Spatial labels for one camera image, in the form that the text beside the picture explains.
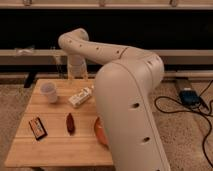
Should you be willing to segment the clear gripper finger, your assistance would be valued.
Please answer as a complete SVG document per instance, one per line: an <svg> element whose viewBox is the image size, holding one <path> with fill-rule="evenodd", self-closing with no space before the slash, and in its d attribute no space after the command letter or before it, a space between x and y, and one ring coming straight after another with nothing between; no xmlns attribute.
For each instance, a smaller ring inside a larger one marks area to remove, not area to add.
<svg viewBox="0 0 213 171"><path fill-rule="evenodd" d="M68 78L68 81L69 81L70 84L73 83L73 80L74 80L74 78L72 76Z"/></svg>
<svg viewBox="0 0 213 171"><path fill-rule="evenodd" d="M88 81L88 75L84 75L84 76L83 76L83 79L84 79L85 81Z"/></svg>

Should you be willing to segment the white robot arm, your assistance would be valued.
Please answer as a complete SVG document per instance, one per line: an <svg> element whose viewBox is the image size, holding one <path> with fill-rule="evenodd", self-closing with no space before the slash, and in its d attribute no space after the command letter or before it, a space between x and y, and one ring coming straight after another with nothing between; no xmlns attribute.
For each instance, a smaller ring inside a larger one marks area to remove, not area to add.
<svg viewBox="0 0 213 171"><path fill-rule="evenodd" d="M161 58L132 46L91 42L83 29L62 34L58 44L73 60L102 65L94 97L116 171L171 171L148 100L164 76Z"/></svg>

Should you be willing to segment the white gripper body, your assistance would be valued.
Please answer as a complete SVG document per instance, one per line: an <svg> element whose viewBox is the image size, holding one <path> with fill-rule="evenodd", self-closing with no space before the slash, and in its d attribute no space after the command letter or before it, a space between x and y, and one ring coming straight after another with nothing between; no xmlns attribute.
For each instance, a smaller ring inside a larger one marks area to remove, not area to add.
<svg viewBox="0 0 213 171"><path fill-rule="evenodd" d="M68 75L72 77L86 77L86 60L81 55L69 55L67 58Z"/></svg>

